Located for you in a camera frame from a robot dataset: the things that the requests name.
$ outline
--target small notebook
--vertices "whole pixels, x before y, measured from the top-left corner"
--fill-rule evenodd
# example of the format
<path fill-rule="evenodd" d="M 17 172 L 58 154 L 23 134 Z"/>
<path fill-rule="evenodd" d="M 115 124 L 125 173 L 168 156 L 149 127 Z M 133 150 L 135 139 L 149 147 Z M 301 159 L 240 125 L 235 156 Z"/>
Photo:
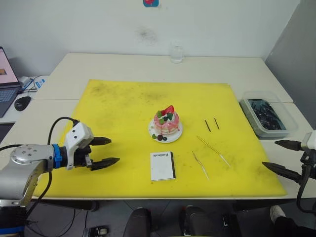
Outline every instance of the small notebook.
<path fill-rule="evenodd" d="M 151 180 L 175 179 L 172 152 L 150 153 Z"/>

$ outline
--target red strawberry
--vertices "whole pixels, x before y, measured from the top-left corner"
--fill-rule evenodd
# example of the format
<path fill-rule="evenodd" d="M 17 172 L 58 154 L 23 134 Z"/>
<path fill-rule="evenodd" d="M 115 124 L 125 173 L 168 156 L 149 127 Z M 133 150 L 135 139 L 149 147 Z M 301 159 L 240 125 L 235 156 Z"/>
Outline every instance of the red strawberry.
<path fill-rule="evenodd" d="M 168 108 L 166 108 L 166 109 L 164 110 L 164 112 L 165 112 L 165 113 L 172 113 L 172 114 L 173 114 L 173 112 L 174 112 L 173 106 L 170 105 Z"/>

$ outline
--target clear plastic box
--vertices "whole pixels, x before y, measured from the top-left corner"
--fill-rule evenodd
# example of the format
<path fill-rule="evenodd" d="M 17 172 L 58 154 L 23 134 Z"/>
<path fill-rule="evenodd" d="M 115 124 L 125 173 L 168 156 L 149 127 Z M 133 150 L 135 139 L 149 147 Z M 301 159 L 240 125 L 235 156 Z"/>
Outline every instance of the clear plastic box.
<path fill-rule="evenodd" d="M 269 103 L 273 108 L 281 122 L 283 123 L 285 129 L 283 130 L 268 130 L 263 127 L 257 118 L 255 112 L 253 111 L 248 100 L 251 99 L 262 99 Z M 289 133 L 297 130 L 298 125 L 295 122 L 292 115 L 287 111 L 280 99 L 273 93 L 269 91 L 249 91 L 244 93 L 240 105 L 244 114 L 246 115 L 252 129 L 257 134 L 259 138 L 281 138 L 287 136 Z"/>

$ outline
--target laptop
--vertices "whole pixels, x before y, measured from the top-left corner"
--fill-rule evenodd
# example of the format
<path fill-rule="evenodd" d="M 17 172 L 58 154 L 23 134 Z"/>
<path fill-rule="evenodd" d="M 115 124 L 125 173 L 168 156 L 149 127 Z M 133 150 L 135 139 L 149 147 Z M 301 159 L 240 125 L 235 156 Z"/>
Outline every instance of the laptop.
<path fill-rule="evenodd" d="M 8 58 L 0 47 L 0 118 L 9 109 L 21 85 L 15 76 Z"/>

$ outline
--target computer mouse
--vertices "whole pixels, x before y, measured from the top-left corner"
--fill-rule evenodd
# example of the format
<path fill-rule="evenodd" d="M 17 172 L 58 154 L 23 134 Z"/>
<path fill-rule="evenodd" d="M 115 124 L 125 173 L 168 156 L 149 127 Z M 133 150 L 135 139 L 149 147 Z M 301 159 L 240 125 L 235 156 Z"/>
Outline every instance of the computer mouse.
<path fill-rule="evenodd" d="M 14 107 L 17 111 L 25 110 L 30 101 L 30 96 L 23 96 L 14 102 Z"/>

